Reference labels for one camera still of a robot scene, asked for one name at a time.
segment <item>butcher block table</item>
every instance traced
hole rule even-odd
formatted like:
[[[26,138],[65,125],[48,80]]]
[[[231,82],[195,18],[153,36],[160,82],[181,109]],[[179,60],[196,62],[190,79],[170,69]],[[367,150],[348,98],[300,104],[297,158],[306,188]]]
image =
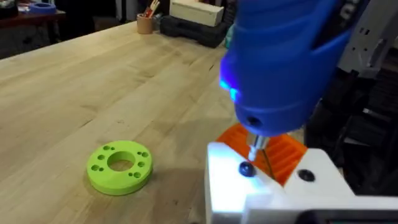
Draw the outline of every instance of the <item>butcher block table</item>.
[[[206,145],[236,122],[225,52],[130,23],[1,60],[0,223],[205,223]],[[122,139],[151,151],[152,177],[101,194],[86,162]]]

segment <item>green ring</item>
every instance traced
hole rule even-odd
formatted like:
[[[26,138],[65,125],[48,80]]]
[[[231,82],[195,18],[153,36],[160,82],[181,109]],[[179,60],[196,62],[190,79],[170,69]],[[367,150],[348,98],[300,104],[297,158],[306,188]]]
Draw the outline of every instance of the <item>green ring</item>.
[[[128,160],[132,167],[112,170],[108,164]],[[92,186],[108,195],[125,195],[143,187],[152,172],[152,155],[134,141],[113,141],[96,149],[87,162],[87,174]]]

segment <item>blue tape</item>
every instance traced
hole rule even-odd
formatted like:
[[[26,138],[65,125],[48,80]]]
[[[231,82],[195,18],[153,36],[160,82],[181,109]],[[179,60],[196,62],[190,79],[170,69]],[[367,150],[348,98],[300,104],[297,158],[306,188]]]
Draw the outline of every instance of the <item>blue tape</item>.
[[[29,5],[29,13],[32,14],[55,14],[57,12],[57,8],[54,4],[49,3],[32,3]]]

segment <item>blue led light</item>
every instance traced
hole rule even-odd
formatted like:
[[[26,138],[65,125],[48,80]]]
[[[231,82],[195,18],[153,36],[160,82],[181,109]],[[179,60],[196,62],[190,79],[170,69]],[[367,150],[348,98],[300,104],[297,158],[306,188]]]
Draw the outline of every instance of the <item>blue led light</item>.
[[[229,90],[231,87],[228,85],[228,83],[224,80],[220,80],[220,86],[225,89],[225,90]]]
[[[238,95],[238,91],[235,90],[234,88],[231,88],[231,89],[229,90],[229,94],[231,95],[232,101],[235,102],[235,101],[236,101],[236,97],[237,97],[237,95]]]

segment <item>blue drill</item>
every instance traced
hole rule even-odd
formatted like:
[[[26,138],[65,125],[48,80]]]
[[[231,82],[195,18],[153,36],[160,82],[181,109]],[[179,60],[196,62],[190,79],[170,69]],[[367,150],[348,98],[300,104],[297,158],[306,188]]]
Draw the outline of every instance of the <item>blue drill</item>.
[[[240,0],[220,85],[253,133],[249,159],[268,137],[301,127],[328,86],[362,0]]]

